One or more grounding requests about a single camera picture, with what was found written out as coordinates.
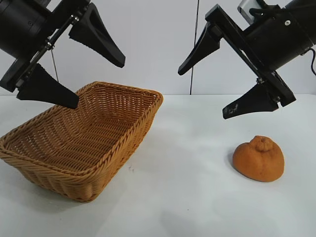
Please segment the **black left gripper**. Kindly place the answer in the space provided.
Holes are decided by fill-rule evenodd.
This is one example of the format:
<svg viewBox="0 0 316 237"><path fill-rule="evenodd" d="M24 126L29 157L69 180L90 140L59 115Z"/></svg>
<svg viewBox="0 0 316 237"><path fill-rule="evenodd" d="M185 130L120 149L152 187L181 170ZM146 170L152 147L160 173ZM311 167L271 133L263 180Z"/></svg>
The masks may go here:
<svg viewBox="0 0 316 237"><path fill-rule="evenodd" d="M47 0L0 2L0 48L15 58L0 80L0 85L13 92L20 78L33 70L19 88L19 100L47 102L76 109L79 97L56 81L37 62L53 48L71 24L83 17L90 2L62 0L53 11L47 9L48 4Z"/></svg>

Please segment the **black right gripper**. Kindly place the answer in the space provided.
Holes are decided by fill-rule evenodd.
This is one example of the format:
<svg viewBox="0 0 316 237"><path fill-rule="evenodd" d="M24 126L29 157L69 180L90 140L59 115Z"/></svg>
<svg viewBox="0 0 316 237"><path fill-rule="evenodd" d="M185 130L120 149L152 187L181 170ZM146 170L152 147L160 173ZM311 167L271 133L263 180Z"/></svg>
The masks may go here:
<svg viewBox="0 0 316 237"><path fill-rule="evenodd" d="M257 76L256 85L222 109L224 119L240 115L273 112L296 100L277 69L316 44L315 6L266 6L250 8L255 18L242 30L220 7L205 16L208 23L178 74L183 75L195 64L220 48L224 38Z"/></svg>

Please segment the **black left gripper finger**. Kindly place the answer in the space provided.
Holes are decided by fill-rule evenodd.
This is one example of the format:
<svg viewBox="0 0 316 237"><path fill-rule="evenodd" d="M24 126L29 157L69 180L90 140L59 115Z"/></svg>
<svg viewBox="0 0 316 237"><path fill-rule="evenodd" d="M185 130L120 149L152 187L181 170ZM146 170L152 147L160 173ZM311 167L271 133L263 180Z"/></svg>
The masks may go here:
<svg viewBox="0 0 316 237"><path fill-rule="evenodd" d="M95 4L88 5L83 17L74 24L69 37L106 58L117 67L124 67L125 55L109 35Z"/></svg>

